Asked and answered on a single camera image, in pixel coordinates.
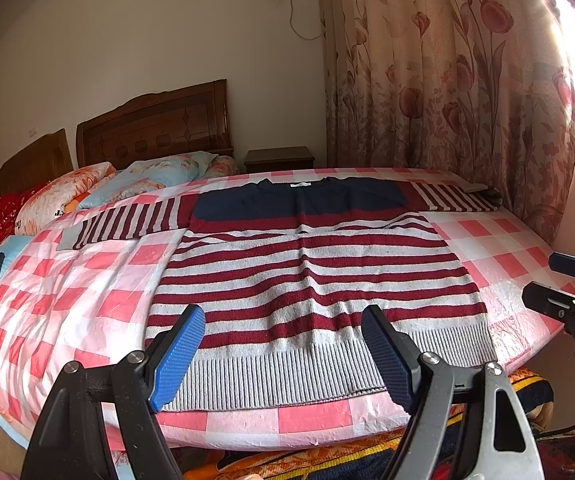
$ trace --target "pink and white checkered sheet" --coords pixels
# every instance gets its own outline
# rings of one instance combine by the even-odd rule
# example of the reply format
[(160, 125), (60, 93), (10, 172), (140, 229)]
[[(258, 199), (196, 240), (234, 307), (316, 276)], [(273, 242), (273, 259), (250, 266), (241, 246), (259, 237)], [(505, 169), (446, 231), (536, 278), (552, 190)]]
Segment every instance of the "pink and white checkered sheet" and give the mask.
[[(191, 182), (132, 197), (120, 205), (157, 202), (179, 193), (325, 176), (371, 176), (425, 182), (462, 181), (427, 170), (325, 169), (242, 174)], [(0, 412), (29, 438), (63, 365), (118, 362), (142, 348), (154, 289), (183, 231), (140, 240), (108, 240), (80, 251), (56, 251), (64, 228), (109, 206), (67, 214), (51, 222), (23, 250), (0, 281)], [(489, 312), (501, 363), (524, 364), (561, 325), (528, 311), (522, 287), (531, 280), (575, 292), (575, 280), (549, 271), (551, 249), (506, 209), (490, 213), (426, 213), (468, 268)], [(123, 449), (114, 406), (104, 406), (108, 439)], [(406, 424), (407, 414), (387, 393), (239, 412), (160, 413), (168, 442), (233, 450), (269, 450), (333, 444)]]

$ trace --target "wooden bed frame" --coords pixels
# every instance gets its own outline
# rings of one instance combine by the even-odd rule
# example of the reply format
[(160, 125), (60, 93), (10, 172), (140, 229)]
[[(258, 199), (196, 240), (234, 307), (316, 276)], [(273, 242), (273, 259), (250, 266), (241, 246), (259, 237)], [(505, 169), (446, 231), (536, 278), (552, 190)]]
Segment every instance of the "wooden bed frame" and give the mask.
[(0, 169), (0, 195), (22, 193), (73, 169), (66, 131), (61, 129), (39, 137), (4, 162)]
[[(226, 80), (144, 94), (76, 128), (78, 167), (198, 152), (232, 155)], [(0, 194), (21, 193), (72, 171), (66, 131), (45, 135), (0, 169)]]
[(234, 152), (225, 79), (141, 95), (76, 128), (80, 168), (109, 161), (124, 170), (135, 160), (199, 150)]

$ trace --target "wooden nightstand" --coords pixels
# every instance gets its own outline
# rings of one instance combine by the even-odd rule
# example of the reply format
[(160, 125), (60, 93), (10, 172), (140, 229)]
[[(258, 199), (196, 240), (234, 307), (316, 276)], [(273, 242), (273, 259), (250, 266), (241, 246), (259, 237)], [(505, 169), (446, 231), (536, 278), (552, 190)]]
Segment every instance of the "wooden nightstand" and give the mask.
[(312, 168), (314, 168), (314, 155), (305, 146), (250, 150), (245, 157), (245, 171), (247, 173), (311, 170)]

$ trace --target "red and white striped sweater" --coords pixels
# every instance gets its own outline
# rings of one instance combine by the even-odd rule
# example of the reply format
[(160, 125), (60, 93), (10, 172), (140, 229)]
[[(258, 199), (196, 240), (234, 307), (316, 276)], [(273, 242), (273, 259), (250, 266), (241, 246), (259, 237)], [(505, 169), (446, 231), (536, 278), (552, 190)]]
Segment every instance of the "red and white striped sweater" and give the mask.
[(360, 335), (360, 313), (372, 303), (419, 348), (452, 364), (493, 359), (477, 286), (416, 211), (495, 206), (450, 186), (385, 182), (248, 184), (107, 210), (64, 239), (82, 246), (186, 228), (146, 328), (149, 342), (188, 303), (206, 312), (206, 336), (170, 411), (266, 408), (383, 389)]

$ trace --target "floral curtain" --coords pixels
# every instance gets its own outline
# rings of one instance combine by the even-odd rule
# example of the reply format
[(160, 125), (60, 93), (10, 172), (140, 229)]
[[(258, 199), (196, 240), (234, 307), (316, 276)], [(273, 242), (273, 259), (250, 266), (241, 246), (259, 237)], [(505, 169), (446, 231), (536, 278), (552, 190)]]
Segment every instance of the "floral curtain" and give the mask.
[(551, 0), (321, 0), (328, 165), (453, 171), (551, 243), (575, 99)]

